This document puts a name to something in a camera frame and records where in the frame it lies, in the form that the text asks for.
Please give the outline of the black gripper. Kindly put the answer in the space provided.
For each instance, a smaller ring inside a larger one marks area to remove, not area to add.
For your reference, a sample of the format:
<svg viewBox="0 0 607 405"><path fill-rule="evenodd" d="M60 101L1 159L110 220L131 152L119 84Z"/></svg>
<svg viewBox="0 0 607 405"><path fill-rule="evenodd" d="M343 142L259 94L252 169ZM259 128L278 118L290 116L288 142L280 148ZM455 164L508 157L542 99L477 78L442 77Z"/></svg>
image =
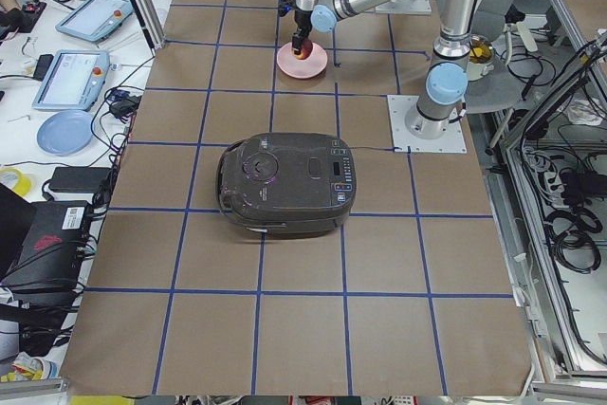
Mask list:
<svg viewBox="0 0 607 405"><path fill-rule="evenodd" d="M311 10L296 9L296 32L291 37L291 51L294 55L310 52L309 34L312 30Z"/></svg>

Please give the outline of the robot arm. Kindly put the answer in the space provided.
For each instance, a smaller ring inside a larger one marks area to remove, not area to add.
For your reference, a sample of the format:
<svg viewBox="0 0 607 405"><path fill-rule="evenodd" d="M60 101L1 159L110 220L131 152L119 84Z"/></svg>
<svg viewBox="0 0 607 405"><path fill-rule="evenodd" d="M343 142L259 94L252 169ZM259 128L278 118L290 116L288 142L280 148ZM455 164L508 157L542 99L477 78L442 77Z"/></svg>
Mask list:
<svg viewBox="0 0 607 405"><path fill-rule="evenodd" d="M291 52L304 60L312 51L312 31L326 33L338 22L363 12L394 13L416 0L294 0L297 25ZM471 50L471 25L480 0L443 0L440 29L432 45L432 59L424 92L405 116L405 126L415 137L440 138L455 121L452 111L463 102L468 87L466 69Z"/></svg>

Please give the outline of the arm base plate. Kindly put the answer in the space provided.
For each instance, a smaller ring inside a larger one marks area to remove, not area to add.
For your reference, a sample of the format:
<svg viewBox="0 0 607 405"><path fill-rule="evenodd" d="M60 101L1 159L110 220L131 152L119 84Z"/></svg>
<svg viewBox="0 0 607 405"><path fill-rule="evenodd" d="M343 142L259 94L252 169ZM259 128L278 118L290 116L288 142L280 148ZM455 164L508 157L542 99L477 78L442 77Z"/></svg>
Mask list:
<svg viewBox="0 0 607 405"><path fill-rule="evenodd" d="M387 96L393 148L400 153L465 154L457 110L446 120L428 120L418 112L417 100L414 95Z"/></svg>
<svg viewBox="0 0 607 405"><path fill-rule="evenodd" d="M432 7L430 0L390 0L375 7L375 13L430 15Z"/></svg>

